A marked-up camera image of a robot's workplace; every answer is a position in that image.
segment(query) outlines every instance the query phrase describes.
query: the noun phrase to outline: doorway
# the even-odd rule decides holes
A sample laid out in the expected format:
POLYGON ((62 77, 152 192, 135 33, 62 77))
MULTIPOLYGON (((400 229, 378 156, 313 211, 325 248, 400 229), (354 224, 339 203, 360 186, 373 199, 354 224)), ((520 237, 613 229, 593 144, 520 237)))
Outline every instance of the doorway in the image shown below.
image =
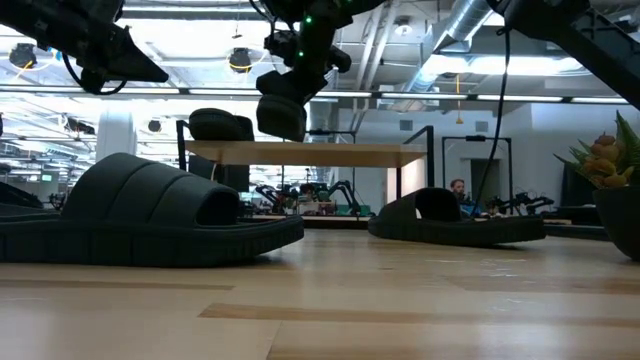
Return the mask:
MULTIPOLYGON (((475 200, 482 183, 482 175, 489 160, 471 159, 471 195, 475 200)), ((489 166, 487 181, 484 184, 482 198, 479 206, 484 207, 485 203, 495 196, 500 196, 500 160, 493 160, 489 166)))

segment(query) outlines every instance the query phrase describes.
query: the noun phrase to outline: column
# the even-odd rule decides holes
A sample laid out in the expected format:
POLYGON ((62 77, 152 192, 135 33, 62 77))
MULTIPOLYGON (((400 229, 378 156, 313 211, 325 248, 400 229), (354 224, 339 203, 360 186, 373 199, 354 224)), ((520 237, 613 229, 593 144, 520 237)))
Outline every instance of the column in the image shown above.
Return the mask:
POLYGON ((108 108, 100 114, 96 161, 119 152, 135 155, 137 145, 136 126, 130 112, 108 108))

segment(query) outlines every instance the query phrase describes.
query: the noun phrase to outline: wood grain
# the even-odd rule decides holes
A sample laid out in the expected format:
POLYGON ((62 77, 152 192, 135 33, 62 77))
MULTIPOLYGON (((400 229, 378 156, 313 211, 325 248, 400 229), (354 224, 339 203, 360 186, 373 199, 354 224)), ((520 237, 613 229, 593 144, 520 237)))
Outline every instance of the wood grain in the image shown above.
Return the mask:
POLYGON ((174 289, 229 291, 229 285, 140 283, 114 281, 2 280, 0 288, 80 288, 80 289, 174 289))
POLYGON ((217 319, 283 320, 337 323, 375 324, 538 324, 568 326, 598 326, 640 329, 640 319, 573 318, 531 316, 517 313, 438 314, 384 311, 327 310, 211 304, 200 317, 217 319))
POLYGON ((306 230, 235 267, 0 264, 0 278, 2 360, 640 358, 640 267, 606 242, 306 230))
POLYGON ((186 149, 229 165, 403 167, 426 155, 419 145, 187 141, 186 149))

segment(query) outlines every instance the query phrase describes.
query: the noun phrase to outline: planter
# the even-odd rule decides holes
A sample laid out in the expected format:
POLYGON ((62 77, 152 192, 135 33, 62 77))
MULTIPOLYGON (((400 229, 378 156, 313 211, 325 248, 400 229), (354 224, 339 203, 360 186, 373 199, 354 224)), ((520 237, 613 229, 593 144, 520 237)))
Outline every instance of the planter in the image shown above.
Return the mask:
POLYGON ((640 261, 640 186, 596 190, 593 199, 611 241, 633 261, 640 261))

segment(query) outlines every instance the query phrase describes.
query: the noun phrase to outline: slide sandal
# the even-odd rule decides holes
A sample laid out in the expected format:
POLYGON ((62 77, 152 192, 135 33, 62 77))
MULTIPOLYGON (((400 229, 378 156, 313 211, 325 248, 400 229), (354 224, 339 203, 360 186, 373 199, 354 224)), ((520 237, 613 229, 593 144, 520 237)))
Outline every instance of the slide sandal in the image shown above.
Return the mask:
POLYGON ((460 205, 453 193, 440 188, 418 190, 385 205, 378 216, 369 220, 369 233, 385 239, 472 247, 539 240, 546 236, 540 217, 462 220, 460 205))
POLYGON ((301 239, 303 220, 237 223, 238 193, 168 165, 113 154, 60 215, 0 206, 0 262, 210 267, 301 239))

